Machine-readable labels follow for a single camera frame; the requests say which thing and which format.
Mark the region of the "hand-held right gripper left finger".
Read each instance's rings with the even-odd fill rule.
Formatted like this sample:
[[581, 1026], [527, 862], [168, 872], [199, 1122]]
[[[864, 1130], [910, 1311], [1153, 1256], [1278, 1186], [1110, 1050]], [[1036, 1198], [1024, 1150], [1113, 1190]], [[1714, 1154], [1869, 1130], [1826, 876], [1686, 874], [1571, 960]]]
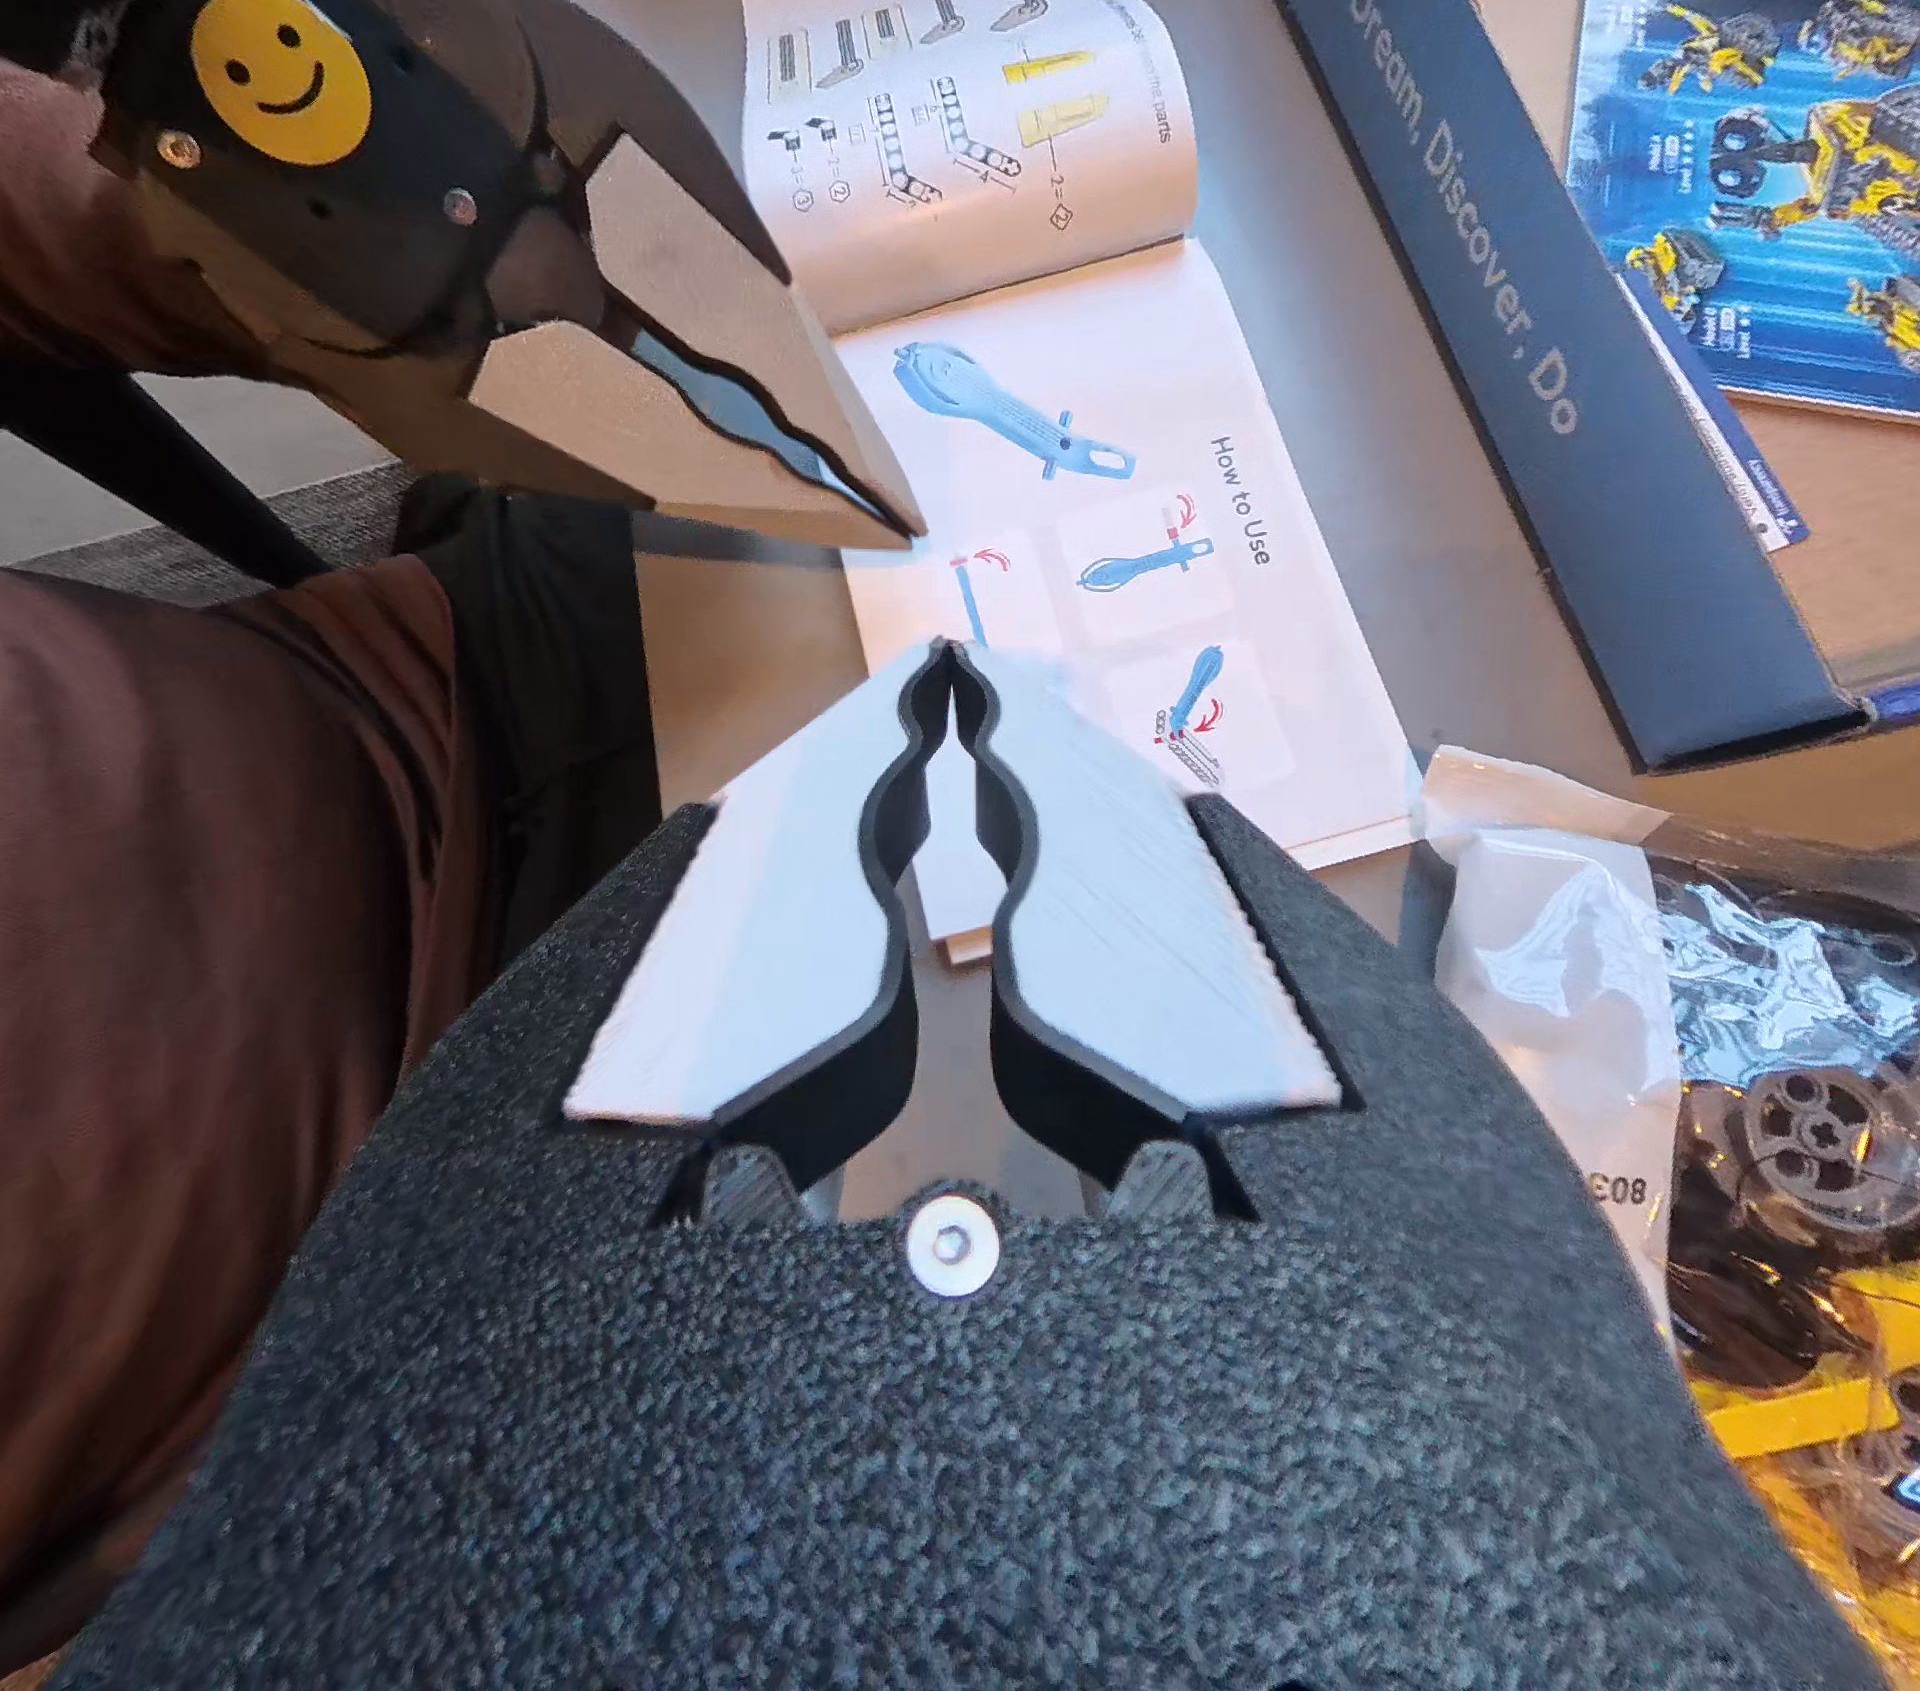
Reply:
[[905, 1108], [900, 880], [931, 832], [952, 646], [933, 640], [721, 794], [565, 1100], [576, 1124], [773, 1150], [799, 1190]]

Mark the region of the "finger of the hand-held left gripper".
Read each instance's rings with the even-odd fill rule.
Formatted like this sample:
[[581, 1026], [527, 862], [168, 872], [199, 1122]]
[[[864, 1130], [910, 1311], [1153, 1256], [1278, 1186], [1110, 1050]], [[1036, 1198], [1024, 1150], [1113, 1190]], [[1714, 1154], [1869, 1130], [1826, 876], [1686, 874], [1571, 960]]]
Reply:
[[908, 478], [817, 314], [633, 136], [618, 134], [590, 176], [588, 216], [600, 274], [650, 334], [744, 384], [776, 434], [833, 478], [806, 480], [695, 408], [669, 412], [640, 442], [658, 510], [792, 542], [925, 536]]
[[747, 384], [644, 330], [631, 352], [565, 320], [499, 338], [467, 400], [669, 518], [842, 550], [917, 536]]

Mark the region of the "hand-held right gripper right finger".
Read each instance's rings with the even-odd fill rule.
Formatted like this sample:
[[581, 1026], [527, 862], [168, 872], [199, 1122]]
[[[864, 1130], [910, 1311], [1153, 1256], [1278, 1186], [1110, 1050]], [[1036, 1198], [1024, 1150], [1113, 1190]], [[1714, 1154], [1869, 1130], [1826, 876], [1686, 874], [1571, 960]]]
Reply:
[[954, 648], [974, 832], [1004, 892], [988, 1048], [1015, 1124], [1110, 1198], [1168, 1146], [1222, 1220], [1257, 1220], [1229, 1128], [1342, 1104], [1200, 802], [1009, 654]]

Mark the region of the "blue-cover instruction booklet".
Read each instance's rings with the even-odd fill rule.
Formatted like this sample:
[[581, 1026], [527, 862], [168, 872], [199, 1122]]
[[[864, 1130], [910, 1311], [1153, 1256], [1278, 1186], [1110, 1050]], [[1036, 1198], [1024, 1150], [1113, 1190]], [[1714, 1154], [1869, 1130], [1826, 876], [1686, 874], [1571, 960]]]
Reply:
[[740, 160], [925, 514], [846, 552], [870, 672], [1033, 660], [1309, 870], [1418, 768], [1213, 260], [1146, 0], [740, 0]]

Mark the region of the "person's left forearm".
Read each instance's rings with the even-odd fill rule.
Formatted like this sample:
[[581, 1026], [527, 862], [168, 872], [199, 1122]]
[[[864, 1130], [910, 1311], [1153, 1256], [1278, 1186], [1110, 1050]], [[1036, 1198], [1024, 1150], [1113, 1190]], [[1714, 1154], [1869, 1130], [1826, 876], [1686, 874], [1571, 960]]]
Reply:
[[133, 188], [91, 156], [103, 106], [3, 66], [3, 350], [68, 368], [277, 382], [188, 266], [157, 254]]

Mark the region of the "grey desk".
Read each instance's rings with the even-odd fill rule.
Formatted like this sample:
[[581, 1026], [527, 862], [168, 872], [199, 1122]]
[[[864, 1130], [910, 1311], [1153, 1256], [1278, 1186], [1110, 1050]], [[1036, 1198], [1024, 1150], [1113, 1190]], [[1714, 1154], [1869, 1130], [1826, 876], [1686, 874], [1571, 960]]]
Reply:
[[[1309, 502], [1395, 700], [1414, 762], [1439, 744], [1530, 762], [1704, 824], [1916, 850], [1916, 728], [1741, 766], [1634, 778], [1571, 626], [1274, 0], [1148, 0], [1198, 120], [1196, 234], [1229, 290]], [[1567, 142], [1577, 14], [1479, 0], [1529, 114]], [[739, 158], [740, 0], [588, 0], [671, 72]], [[1802, 508], [1785, 552], [1819, 630], [1848, 600], [1916, 622], [1916, 432], [1756, 408]], [[646, 522], [638, 530], [669, 806], [709, 798], [864, 678], [853, 604], [821, 554]], [[875, 1216], [935, 1172], [1004, 1180], [1022, 1210], [1072, 1210], [1077, 1182], [1022, 1140], [988, 1074], [987, 968], [951, 972], [908, 902], [923, 1022], [939, 1050], [906, 1116], [846, 1176]]]

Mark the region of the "clear bag dark wheels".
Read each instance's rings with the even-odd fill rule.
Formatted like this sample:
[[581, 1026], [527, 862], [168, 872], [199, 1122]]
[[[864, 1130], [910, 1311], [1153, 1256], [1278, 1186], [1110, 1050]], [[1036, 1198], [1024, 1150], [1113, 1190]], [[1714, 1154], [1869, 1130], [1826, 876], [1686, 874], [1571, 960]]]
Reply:
[[1916, 1437], [1916, 848], [1716, 832], [1442, 748], [1436, 984], [1736, 1457]]

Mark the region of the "blue cardboard box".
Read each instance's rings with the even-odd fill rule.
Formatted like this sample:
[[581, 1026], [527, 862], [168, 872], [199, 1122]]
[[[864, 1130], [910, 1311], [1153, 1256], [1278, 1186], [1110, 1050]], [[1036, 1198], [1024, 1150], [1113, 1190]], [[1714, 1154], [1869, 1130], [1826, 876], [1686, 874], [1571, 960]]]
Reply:
[[1916, 726], [1844, 680], [1608, 272], [1475, 0], [1276, 0], [1637, 770]]

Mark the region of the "clear bag yellow leaflet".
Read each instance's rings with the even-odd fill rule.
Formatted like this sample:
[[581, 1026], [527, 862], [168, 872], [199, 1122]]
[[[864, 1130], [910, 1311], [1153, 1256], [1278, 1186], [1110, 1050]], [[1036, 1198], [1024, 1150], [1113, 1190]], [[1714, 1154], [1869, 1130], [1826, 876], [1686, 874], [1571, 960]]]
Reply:
[[1673, 1303], [1693, 1395], [1895, 1687], [1918, 1685], [1918, 1270]]

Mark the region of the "thin blue printed leaflet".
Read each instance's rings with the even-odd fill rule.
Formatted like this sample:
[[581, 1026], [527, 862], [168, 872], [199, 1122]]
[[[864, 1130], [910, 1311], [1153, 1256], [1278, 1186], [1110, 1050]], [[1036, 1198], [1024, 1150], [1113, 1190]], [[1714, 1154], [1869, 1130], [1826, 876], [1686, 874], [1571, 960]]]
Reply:
[[1585, 0], [1567, 186], [1728, 394], [1918, 410], [1918, 0]]

